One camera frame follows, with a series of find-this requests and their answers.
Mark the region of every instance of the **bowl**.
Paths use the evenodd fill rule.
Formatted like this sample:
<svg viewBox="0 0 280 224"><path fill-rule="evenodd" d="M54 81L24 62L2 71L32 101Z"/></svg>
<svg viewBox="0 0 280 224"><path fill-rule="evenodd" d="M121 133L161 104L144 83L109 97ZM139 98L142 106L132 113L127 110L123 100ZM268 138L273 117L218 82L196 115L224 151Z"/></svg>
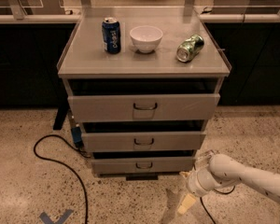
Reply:
<svg viewBox="0 0 280 224"><path fill-rule="evenodd" d="M130 31L133 45L142 53L150 53L161 42L162 30L155 26L137 26Z"/></svg>

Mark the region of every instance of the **can lying on its side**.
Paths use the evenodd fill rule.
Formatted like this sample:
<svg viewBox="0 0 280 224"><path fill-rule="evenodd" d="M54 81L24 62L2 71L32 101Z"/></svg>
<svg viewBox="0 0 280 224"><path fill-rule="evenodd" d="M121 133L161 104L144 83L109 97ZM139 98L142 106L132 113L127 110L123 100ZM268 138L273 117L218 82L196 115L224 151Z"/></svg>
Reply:
<svg viewBox="0 0 280 224"><path fill-rule="evenodd" d="M111 54L119 53L121 50L119 21L116 18L105 18L102 33L104 49Z"/></svg>
<svg viewBox="0 0 280 224"><path fill-rule="evenodd" d="M176 57L180 62L189 62L202 50L203 46L203 38L199 35L192 35L177 48Z"/></svg>

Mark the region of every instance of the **blue tape mark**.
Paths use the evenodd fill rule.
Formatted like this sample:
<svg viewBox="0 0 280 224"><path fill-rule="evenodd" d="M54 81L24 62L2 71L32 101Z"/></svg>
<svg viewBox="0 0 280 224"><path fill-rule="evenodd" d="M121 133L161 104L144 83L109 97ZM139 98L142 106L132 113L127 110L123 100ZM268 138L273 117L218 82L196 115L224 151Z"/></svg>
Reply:
<svg viewBox="0 0 280 224"><path fill-rule="evenodd" d="M71 209L66 209L65 213L59 218L57 222L53 222L47 213L43 212L39 217L45 224L64 224L64 222L71 216L74 211Z"/></svg>

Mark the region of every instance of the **green can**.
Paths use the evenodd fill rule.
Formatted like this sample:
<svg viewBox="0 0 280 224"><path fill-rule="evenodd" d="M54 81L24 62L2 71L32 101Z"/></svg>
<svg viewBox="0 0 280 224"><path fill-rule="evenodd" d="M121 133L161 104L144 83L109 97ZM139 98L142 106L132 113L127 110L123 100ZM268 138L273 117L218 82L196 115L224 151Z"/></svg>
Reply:
<svg viewBox="0 0 280 224"><path fill-rule="evenodd" d="M176 52L176 57L180 62L190 62L202 50L203 46L203 38L200 35L192 35L180 44Z"/></svg>

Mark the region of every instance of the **speckled floor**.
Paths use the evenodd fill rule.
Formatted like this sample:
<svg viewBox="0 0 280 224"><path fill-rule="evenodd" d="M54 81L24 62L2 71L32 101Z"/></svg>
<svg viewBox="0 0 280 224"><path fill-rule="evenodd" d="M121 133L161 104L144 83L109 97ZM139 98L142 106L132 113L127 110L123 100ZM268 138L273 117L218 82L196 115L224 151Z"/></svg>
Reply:
<svg viewBox="0 0 280 224"><path fill-rule="evenodd" d="M72 142L68 120L62 130L52 130L55 115L55 109L0 110L0 223L83 223L85 204L77 178L33 152L35 142L49 133ZM207 131L200 152L215 148L244 164L280 173L280 106L219 106ZM179 175L152 181L98 178L84 158L54 137L37 151L66 162L81 176L89 223L212 223L199 202L184 216L176 213L187 192ZM279 223L280 205L244 185L229 196L211 192L203 200L220 224Z"/></svg>

